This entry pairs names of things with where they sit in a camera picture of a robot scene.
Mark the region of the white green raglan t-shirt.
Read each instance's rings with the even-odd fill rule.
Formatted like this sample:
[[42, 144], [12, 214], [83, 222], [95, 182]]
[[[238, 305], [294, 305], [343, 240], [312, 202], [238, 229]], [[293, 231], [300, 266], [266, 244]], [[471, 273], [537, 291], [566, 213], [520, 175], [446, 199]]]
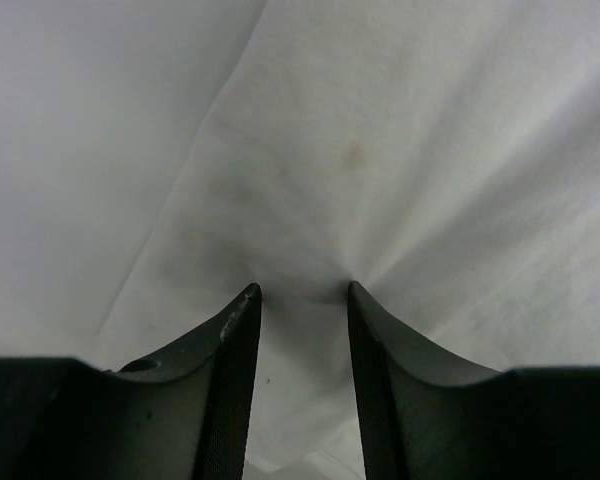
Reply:
[[246, 475], [364, 475], [356, 280], [600, 364], [600, 1], [0, 1], [0, 356], [125, 363], [247, 284]]

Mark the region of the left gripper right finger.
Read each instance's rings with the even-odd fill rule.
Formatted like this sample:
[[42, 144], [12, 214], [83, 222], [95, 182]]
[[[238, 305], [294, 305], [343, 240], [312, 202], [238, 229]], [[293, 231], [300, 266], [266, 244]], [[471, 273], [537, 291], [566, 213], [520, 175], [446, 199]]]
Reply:
[[484, 367], [358, 282], [347, 318], [368, 478], [600, 479], [600, 367]]

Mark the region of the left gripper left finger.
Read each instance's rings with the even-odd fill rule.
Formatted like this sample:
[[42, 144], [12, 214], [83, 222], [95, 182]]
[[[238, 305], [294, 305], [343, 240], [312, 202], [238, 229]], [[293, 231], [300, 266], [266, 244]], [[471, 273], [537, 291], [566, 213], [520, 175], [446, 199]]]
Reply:
[[0, 479], [238, 479], [262, 293], [118, 371], [0, 358]]

